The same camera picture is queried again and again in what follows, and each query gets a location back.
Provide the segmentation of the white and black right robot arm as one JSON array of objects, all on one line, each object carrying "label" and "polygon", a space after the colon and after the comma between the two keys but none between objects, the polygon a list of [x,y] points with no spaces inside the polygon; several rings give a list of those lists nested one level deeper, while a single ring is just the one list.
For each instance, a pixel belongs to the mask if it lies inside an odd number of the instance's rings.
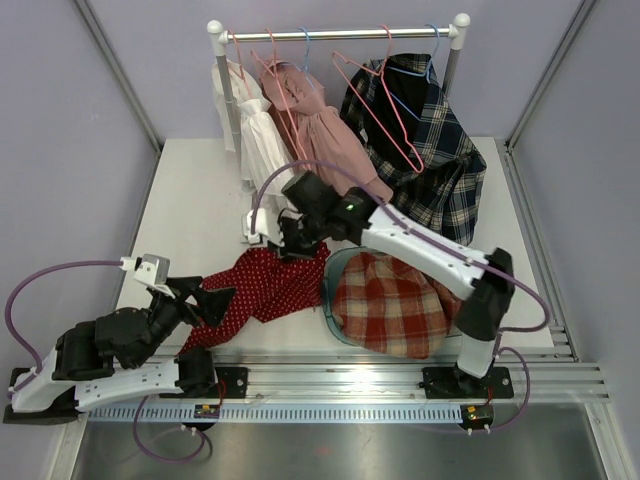
[{"label": "white and black right robot arm", "polygon": [[424,369],[422,388],[430,399],[513,397],[506,368],[495,364],[499,328],[515,287],[511,255],[490,254],[444,238],[399,213],[364,189],[339,195],[311,171],[294,175],[282,190],[292,216],[257,209],[247,226],[283,257],[310,257],[326,239],[390,255],[433,278],[461,300],[453,323],[461,334],[456,363],[436,373]]}]

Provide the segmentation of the pink hanger of red garment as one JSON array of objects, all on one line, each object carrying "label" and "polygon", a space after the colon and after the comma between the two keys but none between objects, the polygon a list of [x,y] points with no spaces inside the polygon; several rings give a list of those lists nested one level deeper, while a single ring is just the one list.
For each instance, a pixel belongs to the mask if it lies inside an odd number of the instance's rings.
[{"label": "pink hanger of red garment", "polygon": [[272,58],[271,58],[271,62],[268,63],[266,60],[263,60],[256,52],[254,49],[250,50],[250,55],[252,57],[252,59],[259,65],[261,65],[263,67],[263,72],[266,73],[268,72],[273,78],[274,78],[274,82],[277,85],[280,97],[281,97],[281,101],[282,104],[284,106],[284,110],[287,113],[287,116],[289,117],[289,124],[291,126],[291,129],[293,130],[295,136],[289,136],[289,139],[292,143],[296,144],[296,148],[295,151],[297,153],[297,156],[299,158],[299,161],[302,160],[308,160],[308,156],[306,153],[306,150],[300,140],[300,134],[299,134],[299,130],[297,128],[297,123],[296,120],[293,117],[293,114],[291,112],[290,109],[290,105],[287,99],[287,96],[285,95],[284,92],[284,86],[283,83],[281,82],[281,78],[280,75],[278,73],[278,67],[280,65],[279,59],[278,59],[278,52],[277,52],[277,47],[276,47],[276,41],[275,41],[275,37],[272,33],[272,31],[270,29],[266,29],[270,40],[271,40],[271,44],[272,44]]}]

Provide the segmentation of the red dotted garment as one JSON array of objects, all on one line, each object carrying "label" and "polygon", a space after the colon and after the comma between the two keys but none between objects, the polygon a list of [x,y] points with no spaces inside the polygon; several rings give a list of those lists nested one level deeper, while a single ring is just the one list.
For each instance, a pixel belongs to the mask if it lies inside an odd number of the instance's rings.
[{"label": "red dotted garment", "polygon": [[321,304],[321,286],[330,250],[322,242],[310,259],[284,260],[266,248],[246,250],[228,270],[201,283],[206,291],[233,288],[224,320],[191,330],[181,351],[215,347],[235,337],[249,319],[267,323]]}]

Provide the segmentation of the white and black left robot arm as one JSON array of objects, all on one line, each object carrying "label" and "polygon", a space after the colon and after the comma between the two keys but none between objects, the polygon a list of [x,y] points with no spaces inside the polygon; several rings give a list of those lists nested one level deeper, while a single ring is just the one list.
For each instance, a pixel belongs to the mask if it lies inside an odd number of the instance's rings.
[{"label": "white and black left robot arm", "polygon": [[15,369],[6,424],[59,425],[82,413],[154,394],[205,397],[217,383],[212,353],[195,347],[163,363],[151,358],[182,323],[217,327],[235,290],[202,288],[198,276],[147,289],[145,308],[123,307],[61,335],[39,372]]}]

